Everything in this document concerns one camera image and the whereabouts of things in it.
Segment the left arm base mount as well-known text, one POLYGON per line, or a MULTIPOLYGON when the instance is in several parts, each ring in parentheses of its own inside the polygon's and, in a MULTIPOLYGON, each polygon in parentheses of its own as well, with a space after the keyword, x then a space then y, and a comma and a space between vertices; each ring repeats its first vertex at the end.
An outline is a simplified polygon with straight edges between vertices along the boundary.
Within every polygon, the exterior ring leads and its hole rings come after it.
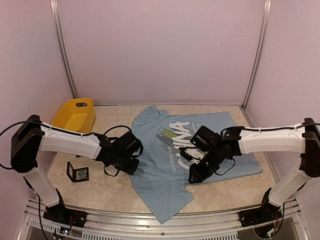
POLYGON ((82 210, 67 208, 57 188, 56 191, 59 197, 59 202, 51 207, 46 206, 43 217, 46 220, 69 225, 70 227, 84 228, 88 213, 82 210))

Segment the yellow plastic basket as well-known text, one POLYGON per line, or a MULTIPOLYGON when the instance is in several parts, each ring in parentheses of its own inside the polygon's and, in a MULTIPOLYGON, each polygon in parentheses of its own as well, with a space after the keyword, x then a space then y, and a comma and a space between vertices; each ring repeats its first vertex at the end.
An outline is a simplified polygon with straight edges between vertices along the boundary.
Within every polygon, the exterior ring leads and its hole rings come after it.
POLYGON ((90 133, 95 121, 92 98, 74 98, 66 101, 54 116, 51 125, 78 133, 90 133))

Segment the light blue printed t-shirt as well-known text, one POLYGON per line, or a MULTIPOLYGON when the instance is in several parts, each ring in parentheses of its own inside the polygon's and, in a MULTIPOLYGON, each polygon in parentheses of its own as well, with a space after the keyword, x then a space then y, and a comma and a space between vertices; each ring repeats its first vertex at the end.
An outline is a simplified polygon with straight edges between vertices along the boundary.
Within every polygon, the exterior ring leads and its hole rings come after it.
POLYGON ((201 126, 214 132, 245 124, 237 107, 221 112, 169 114, 166 109, 148 106, 132 122, 134 135, 144 150, 137 171, 131 176, 134 190, 160 224, 164 224, 194 200, 186 189, 189 170, 204 153, 190 140, 201 126))

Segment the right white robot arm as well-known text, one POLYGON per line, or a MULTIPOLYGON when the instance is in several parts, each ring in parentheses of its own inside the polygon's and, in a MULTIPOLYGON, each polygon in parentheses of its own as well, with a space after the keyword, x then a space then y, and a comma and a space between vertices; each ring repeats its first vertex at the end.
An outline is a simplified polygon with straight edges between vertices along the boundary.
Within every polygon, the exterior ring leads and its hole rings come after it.
POLYGON ((264 194, 261 206, 255 212, 260 222, 266 222, 292 194, 312 178, 320 176, 318 126, 312 118, 305 118, 303 123, 274 128, 232 126, 220 133, 202 125, 190 143, 204 156, 189 167, 188 183, 202 183, 217 173, 224 160, 232 160, 235 156, 258 152, 298 153, 300 165, 264 194))

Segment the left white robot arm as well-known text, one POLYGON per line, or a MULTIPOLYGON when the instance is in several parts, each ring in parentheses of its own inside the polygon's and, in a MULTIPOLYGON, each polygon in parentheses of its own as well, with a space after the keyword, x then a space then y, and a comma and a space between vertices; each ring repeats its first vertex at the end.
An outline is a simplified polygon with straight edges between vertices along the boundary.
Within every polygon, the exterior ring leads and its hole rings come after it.
POLYGON ((20 127, 11 138, 11 167, 25 178, 44 205, 50 208, 50 214, 61 223, 70 218, 70 211, 62 205, 59 191, 38 166, 38 152, 85 157, 133 175, 140 162, 138 157, 144 150, 142 142, 131 129, 120 137, 95 132, 79 133, 44 123, 38 115, 14 124, 17 125, 20 127))

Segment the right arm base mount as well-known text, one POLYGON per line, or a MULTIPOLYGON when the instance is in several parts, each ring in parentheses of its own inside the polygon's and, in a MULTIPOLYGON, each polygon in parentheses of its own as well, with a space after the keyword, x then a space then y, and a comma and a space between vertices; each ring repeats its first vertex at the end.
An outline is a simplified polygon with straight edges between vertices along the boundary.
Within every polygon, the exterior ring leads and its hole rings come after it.
POLYGON ((257 237, 263 240, 271 240, 279 230, 284 222, 285 203, 280 206, 274 206, 269 203, 269 193, 271 187, 264 193, 261 204, 257 208, 242 210, 238 213, 238 217, 242 227, 256 226, 265 224, 263 226, 254 228, 254 233, 257 237))

